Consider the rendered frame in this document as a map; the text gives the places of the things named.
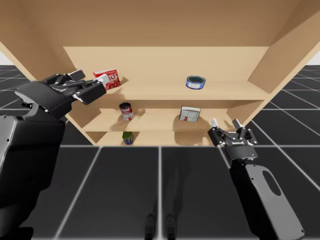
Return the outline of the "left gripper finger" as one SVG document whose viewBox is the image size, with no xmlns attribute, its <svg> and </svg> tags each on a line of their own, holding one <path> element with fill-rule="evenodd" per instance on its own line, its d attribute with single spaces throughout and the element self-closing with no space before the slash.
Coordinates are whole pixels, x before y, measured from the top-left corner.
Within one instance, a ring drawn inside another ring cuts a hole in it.
<svg viewBox="0 0 320 240">
<path fill-rule="evenodd" d="M 67 81 L 79 81 L 86 77 L 84 72 L 80 69 L 73 71 L 71 73 L 56 73 L 48 78 L 45 79 L 46 85 L 61 86 L 65 84 Z"/>
<path fill-rule="evenodd" d="M 107 93 L 102 82 L 94 80 L 66 80 L 58 85 L 57 82 L 50 85 L 55 91 L 64 96 L 88 105 Z"/>
</svg>

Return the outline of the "blue flat can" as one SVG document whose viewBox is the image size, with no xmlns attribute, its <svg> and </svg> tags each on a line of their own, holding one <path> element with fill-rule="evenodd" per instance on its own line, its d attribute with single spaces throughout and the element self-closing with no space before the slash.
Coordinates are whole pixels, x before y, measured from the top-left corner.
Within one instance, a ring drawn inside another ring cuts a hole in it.
<svg viewBox="0 0 320 240">
<path fill-rule="evenodd" d="M 204 88 L 206 79 L 198 75 L 190 75 L 186 78 L 186 86 L 193 90 L 201 90 Z"/>
</svg>

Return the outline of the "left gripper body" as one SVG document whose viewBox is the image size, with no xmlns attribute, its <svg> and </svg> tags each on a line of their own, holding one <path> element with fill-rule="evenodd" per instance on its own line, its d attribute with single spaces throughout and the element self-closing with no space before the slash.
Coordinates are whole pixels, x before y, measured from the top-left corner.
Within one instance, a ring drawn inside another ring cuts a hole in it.
<svg viewBox="0 0 320 240">
<path fill-rule="evenodd" d="M 14 93 L 25 103 L 37 104 L 57 119 L 72 110 L 74 98 L 56 91 L 40 81 L 31 81 L 14 89 Z"/>
</svg>

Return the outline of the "red and white can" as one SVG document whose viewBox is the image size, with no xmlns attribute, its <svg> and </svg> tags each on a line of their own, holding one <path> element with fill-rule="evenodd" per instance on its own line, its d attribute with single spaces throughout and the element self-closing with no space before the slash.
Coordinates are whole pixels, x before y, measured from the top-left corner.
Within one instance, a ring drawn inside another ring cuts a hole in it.
<svg viewBox="0 0 320 240">
<path fill-rule="evenodd" d="M 133 110 L 129 102 L 120 103 L 119 109 L 125 121 L 131 121 L 134 118 Z"/>
</svg>

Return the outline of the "red and white carton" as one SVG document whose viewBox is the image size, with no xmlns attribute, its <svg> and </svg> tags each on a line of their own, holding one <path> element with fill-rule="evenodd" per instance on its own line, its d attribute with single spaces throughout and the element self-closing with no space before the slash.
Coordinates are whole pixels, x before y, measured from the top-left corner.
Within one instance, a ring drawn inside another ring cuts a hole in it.
<svg viewBox="0 0 320 240">
<path fill-rule="evenodd" d="M 179 119 L 187 122 L 196 123 L 199 119 L 201 109 L 197 107 L 182 106 Z"/>
</svg>

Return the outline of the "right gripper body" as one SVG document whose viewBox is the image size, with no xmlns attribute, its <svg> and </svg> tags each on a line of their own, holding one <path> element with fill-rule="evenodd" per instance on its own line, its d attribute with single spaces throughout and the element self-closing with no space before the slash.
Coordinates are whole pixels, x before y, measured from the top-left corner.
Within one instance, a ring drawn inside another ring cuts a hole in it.
<svg viewBox="0 0 320 240">
<path fill-rule="evenodd" d="M 230 142 L 224 146 L 226 155 L 233 160 L 253 160 L 258 157 L 255 148 L 252 145 L 244 144 L 244 142 Z"/>
</svg>

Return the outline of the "pale wooden shelf unit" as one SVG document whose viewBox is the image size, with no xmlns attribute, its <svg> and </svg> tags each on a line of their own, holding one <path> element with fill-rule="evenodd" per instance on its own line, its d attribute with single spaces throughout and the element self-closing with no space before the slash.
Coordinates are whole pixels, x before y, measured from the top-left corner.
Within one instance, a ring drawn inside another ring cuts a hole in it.
<svg viewBox="0 0 320 240">
<path fill-rule="evenodd" d="M 0 0 L 0 51 L 31 81 L 116 69 L 121 86 L 67 115 L 96 146 L 208 146 L 213 118 L 248 124 L 320 51 L 320 0 Z"/>
</svg>

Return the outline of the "green and blue rectangular can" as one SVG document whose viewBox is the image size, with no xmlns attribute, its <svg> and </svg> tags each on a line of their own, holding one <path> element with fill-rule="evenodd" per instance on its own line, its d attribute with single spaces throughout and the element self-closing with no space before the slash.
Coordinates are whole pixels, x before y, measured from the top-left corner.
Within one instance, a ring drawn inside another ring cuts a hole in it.
<svg viewBox="0 0 320 240">
<path fill-rule="evenodd" d="M 124 131 L 122 133 L 122 139 L 126 145 L 132 145 L 134 142 L 134 135 L 132 131 Z"/>
</svg>

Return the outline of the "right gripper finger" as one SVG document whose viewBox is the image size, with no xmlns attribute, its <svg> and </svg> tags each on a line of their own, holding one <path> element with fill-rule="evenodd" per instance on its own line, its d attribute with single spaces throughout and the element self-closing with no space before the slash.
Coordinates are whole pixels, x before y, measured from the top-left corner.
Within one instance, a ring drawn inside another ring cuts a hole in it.
<svg viewBox="0 0 320 240">
<path fill-rule="evenodd" d="M 235 127 L 235 132 L 238 134 L 237 138 L 240 142 L 242 142 L 244 145 L 257 145 L 257 140 L 250 128 L 246 128 L 238 119 L 234 119 L 232 123 Z"/>
<path fill-rule="evenodd" d="M 227 131 L 219 127 L 215 118 L 211 120 L 211 128 L 207 133 L 215 147 L 225 144 L 226 139 L 232 139 L 232 136 Z"/>
</svg>

